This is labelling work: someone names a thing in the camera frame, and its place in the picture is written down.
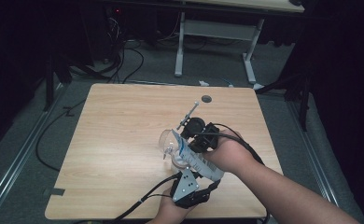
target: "human hand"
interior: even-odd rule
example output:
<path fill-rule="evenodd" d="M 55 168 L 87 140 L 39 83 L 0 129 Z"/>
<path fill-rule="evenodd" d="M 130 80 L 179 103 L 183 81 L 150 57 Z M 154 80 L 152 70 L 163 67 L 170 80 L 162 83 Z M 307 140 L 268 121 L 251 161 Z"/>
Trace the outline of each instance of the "human hand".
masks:
<path fill-rule="evenodd" d="M 230 130 L 224 130 L 220 133 L 238 137 Z M 227 137 L 219 137 L 217 140 L 217 148 L 203 153 L 203 157 L 222 171 L 235 175 L 237 175 L 245 164 L 255 162 L 252 154 L 245 147 Z"/>
<path fill-rule="evenodd" d="M 170 191 L 171 189 L 167 189 L 163 194 L 170 195 Z M 161 197 L 158 214 L 147 224 L 179 224 L 195 207 L 192 206 L 188 209 L 178 207 L 170 197 L 163 196 Z"/>

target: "gray carpet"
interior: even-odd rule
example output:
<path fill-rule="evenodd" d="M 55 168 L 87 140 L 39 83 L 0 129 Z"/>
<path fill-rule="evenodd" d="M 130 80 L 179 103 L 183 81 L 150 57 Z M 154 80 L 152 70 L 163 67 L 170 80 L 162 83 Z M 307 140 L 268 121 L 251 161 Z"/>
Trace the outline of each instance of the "gray carpet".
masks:
<path fill-rule="evenodd" d="M 222 44 L 228 43 L 224 40 L 214 41 Z M 137 42 L 128 44 L 131 48 L 137 45 Z M 199 81 L 203 80 L 210 86 L 228 86 L 230 82 L 236 87 L 250 88 L 252 85 L 247 82 L 242 62 L 242 53 L 245 52 L 246 46 L 248 46 L 246 42 L 237 42 L 228 46 L 212 43 L 201 49 L 196 49 L 201 47 L 201 43 L 187 43 L 184 75 L 174 77 L 176 46 L 157 45 L 157 47 L 151 47 L 142 44 L 136 50 L 144 56 L 143 66 L 128 81 L 198 86 Z M 276 48 L 271 44 L 257 46 L 252 64 L 258 83 L 266 85 L 278 78 L 292 48 Z M 124 65 L 119 71 L 119 79 L 123 80 L 137 68 L 140 62 L 141 56 L 139 54 L 126 49 Z M 96 68 L 99 69 L 102 66 L 105 65 L 98 63 Z M 89 77 L 74 76 L 73 82 L 64 88 L 65 92 L 49 115 L 48 121 L 56 119 L 65 112 L 65 106 L 73 106 L 84 100 L 90 86 L 96 82 L 99 81 Z M 285 102 L 281 93 L 282 91 L 271 91 L 259 95 L 259 103 L 284 174 L 320 194 L 321 189 L 309 162 L 300 127 L 296 125 L 296 118 L 289 108 L 291 103 Z M 15 118 L 13 126 L 0 143 L 0 181 L 42 115 L 44 97 L 45 88 L 42 85 L 36 91 L 34 100 Z M 40 155 L 48 164 L 61 167 L 82 106 L 79 105 L 70 112 L 74 116 L 62 116 L 57 119 L 41 138 L 39 142 Z M 364 217 L 356 205 L 343 173 L 331 152 L 326 134 L 316 114 L 313 98 L 310 101 L 307 119 L 307 135 L 323 165 L 330 184 L 335 190 L 340 207 L 364 223 Z M 35 151 L 32 150 L 30 157 L 0 206 L 0 223 L 71 223 L 71 221 L 47 220 L 44 216 L 49 200 L 45 191 L 53 187 L 56 178 L 57 173 L 41 164 L 35 156 Z"/>

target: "dark background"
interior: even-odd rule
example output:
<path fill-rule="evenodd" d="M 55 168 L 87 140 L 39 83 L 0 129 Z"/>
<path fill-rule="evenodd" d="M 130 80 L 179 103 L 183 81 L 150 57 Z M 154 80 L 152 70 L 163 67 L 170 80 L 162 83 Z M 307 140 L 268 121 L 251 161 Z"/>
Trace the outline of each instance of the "dark background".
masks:
<path fill-rule="evenodd" d="M 331 16 L 322 23 L 265 22 L 259 42 L 299 40 L 280 76 L 310 73 L 311 93 L 328 139 L 364 213 L 364 0 L 304 1 L 306 15 Z M 172 31 L 175 12 L 121 8 L 126 35 L 155 45 L 157 31 Z M 0 1 L 0 139 L 34 97 L 51 52 L 80 63 L 109 55 L 101 23 L 103 7 Z M 298 82 L 283 86 L 299 87 Z"/>

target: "wooden table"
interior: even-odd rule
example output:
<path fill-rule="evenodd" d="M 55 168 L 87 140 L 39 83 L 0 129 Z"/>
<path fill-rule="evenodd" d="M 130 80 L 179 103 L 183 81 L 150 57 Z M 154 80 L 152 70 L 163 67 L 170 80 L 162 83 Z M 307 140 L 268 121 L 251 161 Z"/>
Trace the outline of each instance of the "wooden table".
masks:
<path fill-rule="evenodd" d="M 211 103 L 201 102 L 203 95 Z M 200 105 L 192 117 L 232 127 L 267 166 L 282 173 L 255 92 L 247 88 L 113 85 L 91 87 L 68 148 L 56 189 L 46 209 L 49 219 L 108 219 L 122 214 L 172 174 L 158 148 L 165 129 Z M 211 182 L 199 179 L 206 188 Z M 171 182 L 158 189 L 162 193 Z M 126 218 L 152 218 L 160 197 L 146 200 Z M 209 202 L 188 218 L 264 217 L 265 209 L 234 175 L 225 174 Z"/>

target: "white metal frame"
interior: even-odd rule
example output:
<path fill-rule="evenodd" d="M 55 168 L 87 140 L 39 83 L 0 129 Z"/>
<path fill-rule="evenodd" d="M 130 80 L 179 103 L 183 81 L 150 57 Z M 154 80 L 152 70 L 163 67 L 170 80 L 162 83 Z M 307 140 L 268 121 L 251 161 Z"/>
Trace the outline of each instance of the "white metal frame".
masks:
<path fill-rule="evenodd" d="M 251 44 L 246 53 L 243 54 L 246 75 L 251 84 L 256 84 L 255 74 L 252 69 L 251 58 L 258 42 L 264 19 L 260 19 L 256 26 L 238 25 L 230 23 L 186 20 L 185 13 L 181 13 L 179 28 L 179 46 L 176 54 L 175 76 L 182 77 L 184 57 L 185 35 L 202 35 L 227 39 L 249 40 Z"/>

